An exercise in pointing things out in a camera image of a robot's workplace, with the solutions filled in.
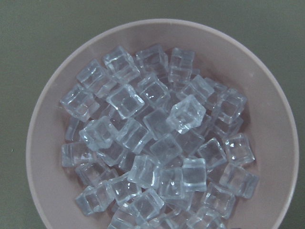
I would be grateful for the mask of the pile of clear ice cubes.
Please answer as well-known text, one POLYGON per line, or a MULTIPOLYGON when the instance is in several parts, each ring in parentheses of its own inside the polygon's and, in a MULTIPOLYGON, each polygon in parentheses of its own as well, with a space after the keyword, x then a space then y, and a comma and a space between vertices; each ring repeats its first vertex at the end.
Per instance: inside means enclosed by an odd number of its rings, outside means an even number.
POLYGON ((237 199, 253 196, 247 98, 202 77, 194 58, 117 47, 76 75, 60 100, 70 114, 61 165, 84 187, 84 215, 110 210, 109 229, 223 229, 237 199))

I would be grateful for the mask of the pink plastic bowl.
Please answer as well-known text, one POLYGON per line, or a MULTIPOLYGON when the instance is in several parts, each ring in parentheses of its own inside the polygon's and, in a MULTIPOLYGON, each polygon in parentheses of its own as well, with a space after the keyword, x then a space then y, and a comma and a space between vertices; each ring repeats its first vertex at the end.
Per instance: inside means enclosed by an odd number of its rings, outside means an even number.
POLYGON ((86 42, 56 70, 35 106, 27 137, 26 165, 31 194, 48 229, 104 229, 110 214, 86 217, 74 198, 79 183, 60 164, 69 119, 59 100, 74 86, 76 74, 91 59, 118 45, 134 53, 153 44, 196 52, 195 66, 244 93, 244 131, 256 162, 250 170, 259 183, 250 200, 237 202, 228 228, 276 229, 293 196, 299 161, 294 117, 280 85, 246 47, 210 27, 182 20, 151 19, 110 29, 86 42))

